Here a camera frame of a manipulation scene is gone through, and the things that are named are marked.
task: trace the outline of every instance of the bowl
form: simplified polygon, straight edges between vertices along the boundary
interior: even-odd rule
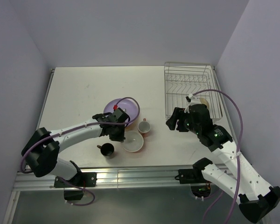
[[[144,144],[144,139],[141,134],[136,131],[128,131],[125,132],[125,140],[122,142],[122,147],[130,152],[135,153],[138,152]]]

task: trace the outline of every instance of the dish rack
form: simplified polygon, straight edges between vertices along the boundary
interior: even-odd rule
[[[218,89],[214,79],[212,66],[201,63],[166,62],[165,75],[165,113],[169,119],[175,107],[185,108],[188,105],[186,97],[206,89]],[[210,117],[214,122],[223,116],[219,93],[202,92],[197,95],[210,104]]]

